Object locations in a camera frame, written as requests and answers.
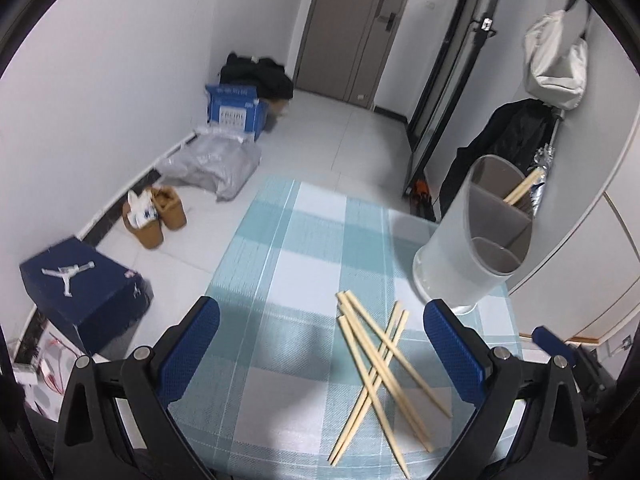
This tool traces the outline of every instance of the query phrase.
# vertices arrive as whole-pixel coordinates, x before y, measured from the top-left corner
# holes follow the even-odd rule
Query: table
[[[272,178],[234,235],[207,295],[221,323],[170,413],[202,461],[246,480],[400,479],[373,410],[336,467],[326,461],[362,386],[335,317],[351,289],[380,325],[394,300],[411,312],[399,347],[451,406],[449,420],[393,361],[434,434],[426,453],[384,388],[380,399],[412,478],[426,478],[473,412],[460,400],[422,327],[412,261],[436,224],[309,184]],[[491,346],[522,355],[504,286],[460,317]],[[519,419],[500,441],[504,454]]]

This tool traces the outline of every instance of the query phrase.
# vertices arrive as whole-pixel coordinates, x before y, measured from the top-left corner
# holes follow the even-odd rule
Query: cardboard box
[[[254,134],[257,140],[267,118],[268,104],[258,99],[253,86],[206,85],[209,121],[233,130]]]
[[[65,280],[56,274],[73,273],[74,266],[65,295]],[[38,309],[89,355],[124,334],[149,306],[142,276],[74,237],[21,263],[20,273]]]

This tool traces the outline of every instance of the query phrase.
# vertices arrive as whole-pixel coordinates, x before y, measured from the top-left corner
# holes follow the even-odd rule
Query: screw
[[[81,355],[78,359],[76,359],[76,366],[78,368],[85,368],[91,360],[86,355]]]
[[[133,358],[137,361],[144,361],[151,354],[151,348],[148,346],[139,346],[133,351]]]
[[[503,361],[505,361],[509,357],[511,357],[511,352],[509,352],[509,350],[507,348],[505,348],[504,346],[497,346],[497,347],[494,348],[494,355],[498,359],[502,359]]]
[[[561,355],[554,356],[554,364],[558,368],[566,368],[566,366],[568,365],[566,359]]]

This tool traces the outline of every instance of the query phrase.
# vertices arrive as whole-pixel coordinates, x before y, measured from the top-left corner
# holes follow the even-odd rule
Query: wooden chopstick
[[[393,333],[394,326],[396,325],[396,322],[398,322],[398,317],[400,317],[400,314],[401,314],[401,303],[399,301],[396,301],[396,304],[394,305],[394,309],[391,311],[391,317],[389,318],[389,323],[386,326],[385,333],[388,336],[391,336],[391,334]],[[385,352],[386,352],[386,345],[384,343],[380,343],[380,348],[378,349],[378,353],[382,357],[384,357]],[[374,385],[374,387],[377,390],[378,387],[380,386],[380,382],[378,381],[378,378],[376,378],[376,376],[377,376],[376,369],[374,367],[371,367],[371,370],[369,370],[369,380],[371,380],[371,381],[376,380],[376,383],[378,384],[378,386]],[[358,400],[356,401],[355,406],[351,410],[351,413],[349,415],[349,418],[347,419],[347,422],[344,423],[344,427],[342,428],[342,432],[340,433],[340,436],[338,437],[338,440],[336,441],[336,443],[334,445],[334,448],[333,448],[333,450],[331,452],[331,455],[329,455],[329,462],[330,463],[332,463],[334,461],[334,458],[336,457],[336,455],[340,451],[340,448],[342,447],[342,444],[344,443],[345,439],[347,438],[347,435],[349,434],[349,432],[351,430],[351,427],[354,424],[354,421],[356,420],[356,417],[360,413],[360,409],[361,409],[362,405],[365,403],[365,400],[367,399],[367,395],[368,395],[367,389],[363,386],[362,390],[360,391],[360,395],[358,396]]]
[[[400,317],[400,322],[398,323],[398,329],[396,330],[396,335],[393,338],[393,342],[394,343],[398,343],[398,341],[400,341],[400,337],[402,335],[402,332],[404,331],[404,326],[406,325],[406,320],[409,317],[409,312],[407,310],[402,312],[402,316]],[[387,352],[386,357],[385,357],[385,364],[388,365],[391,362],[391,359],[393,358],[393,354],[391,352]],[[382,384],[382,377],[377,376],[376,377],[376,381],[373,383],[373,389],[375,391],[377,391],[380,387],[380,384]],[[355,436],[355,434],[358,431],[358,428],[360,427],[360,425],[362,424],[362,421],[364,420],[364,416],[367,415],[367,412],[369,411],[369,408],[371,407],[371,398],[368,396],[367,391],[363,388],[363,391],[365,392],[365,399],[359,409],[359,411],[357,411],[358,408],[358,404],[356,403],[356,406],[354,407],[353,411],[358,413],[358,416],[356,417],[355,421],[353,422],[352,426],[349,428],[348,434],[346,435],[343,443],[342,443],[342,447],[339,448],[338,453],[335,455],[335,458],[333,461],[331,461],[331,465],[336,465],[339,460],[342,458],[342,456],[344,455],[344,452],[347,451],[347,448],[349,447],[349,444],[351,443],[353,437]]]
[[[364,330],[364,327],[360,324],[360,321],[356,317],[351,304],[348,301],[348,298],[343,294],[339,293],[338,298],[340,299],[340,310],[346,316],[349,321],[349,325],[351,326],[351,330],[353,331],[356,339],[362,346],[367,359],[376,367],[376,371],[382,377],[382,382],[385,383],[386,389],[394,398],[398,408],[400,408],[400,412],[404,415],[404,418],[409,423],[409,426],[415,433],[415,436],[418,438],[420,443],[424,446],[428,452],[433,451],[433,446],[429,442],[429,439],[426,435],[427,430],[424,427],[422,419],[415,411],[414,406],[411,401],[407,398],[406,394],[400,387],[398,380],[393,376],[389,368],[385,365],[385,362],[380,358],[380,355],[376,352],[375,346],[371,342],[369,335]],[[389,346],[391,339],[386,342],[386,345]]]
[[[386,418],[385,410],[382,408],[382,404],[376,395],[376,392],[373,389],[373,385],[369,380],[369,375],[367,374],[367,369],[362,361],[362,356],[360,355],[360,351],[358,350],[358,346],[356,345],[356,341],[353,338],[353,332],[351,331],[351,327],[347,322],[347,319],[344,316],[340,316],[338,318],[338,323],[340,324],[340,328],[342,333],[344,334],[344,339],[347,342],[347,346],[349,347],[349,351],[353,357],[353,361],[355,362],[356,368],[358,369],[358,373],[360,374],[360,378],[362,379],[362,384],[367,389],[369,393],[369,398],[373,403],[373,410],[376,412],[378,416],[378,420],[380,421],[380,426],[382,427],[382,431],[385,433],[386,440],[389,443],[389,447],[391,448],[391,452],[396,457],[396,461],[400,466],[400,469],[404,473],[404,476],[409,478],[409,470],[407,469],[406,462],[404,461],[404,457],[402,456],[402,452],[398,447],[398,443],[396,442],[396,438],[391,431],[391,426],[389,425],[389,421]]]
[[[542,168],[537,168],[533,170],[531,173],[529,173],[529,176],[527,176],[521,183],[519,183],[513,189],[513,191],[511,191],[507,195],[504,201],[509,205],[514,205],[518,200],[520,200],[523,196],[526,195],[526,193],[529,191],[531,186],[533,186],[533,183],[536,181],[536,179],[543,173],[545,173],[545,171],[542,170]]]
[[[422,377],[420,377],[420,374],[411,365],[411,363],[408,361],[408,359],[400,351],[398,346],[396,346],[393,343],[393,341],[391,341],[391,339],[389,339],[386,336],[386,334],[384,332],[382,332],[382,329],[376,323],[376,320],[374,320],[371,317],[371,315],[366,311],[366,309],[360,304],[360,301],[358,301],[358,298],[356,298],[355,295],[350,290],[347,290],[345,293],[343,293],[343,295],[346,296],[350,300],[350,302],[353,305],[353,307],[362,316],[362,319],[364,319],[364,321],[367,322],[367,324],[371,327],[373,332],[375,332],[376,335],[386,344],[386,346],[393,353],[393,355],[396,357],[398,362],[404,367],[404,369],[407,371],[407,373],[409,375],[411,375],[411,377],[418,384],[418,386],[420,386],[421,389],[423,389],[423,391],[431,398],[431,400],[436,404],[436,406],[439,407],[440,411],[442,413],[444,413],[445,415],[447,415],[449,418],[452,418],[451,411],[442,402],[440,402],[440,400],[438,400],[438,398],[436,397],[434,391],[425,382],[425,380]]]

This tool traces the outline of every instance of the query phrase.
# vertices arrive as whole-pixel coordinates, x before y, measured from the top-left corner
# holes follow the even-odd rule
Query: glass door
[[[447,35],[440,47],[407,135],[412,147],[404,193],[424,178],[484,42],[495,34],[493,16],[498,0],[458,0]]]

